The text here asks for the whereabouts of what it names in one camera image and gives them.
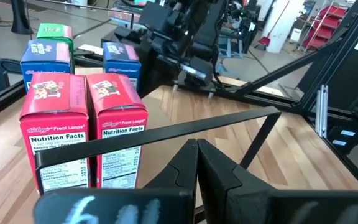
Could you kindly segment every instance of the wooden floor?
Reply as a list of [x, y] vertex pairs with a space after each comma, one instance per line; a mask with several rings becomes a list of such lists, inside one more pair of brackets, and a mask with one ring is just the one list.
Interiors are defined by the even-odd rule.
[[[255, 106], [162, 86], [144, 98], [148, 129]], [[19, 131], [23, 99], [0, 113], [0, 223], [32, 223], [38, 199]], [[188, 138], [205, 138], [239, 162], [264, 118], [144, 146], [139, 187], [157, 175]], [[358, 189], [358, 182], [302, 117], [283, 113], [249, 171], [279, 189]]]

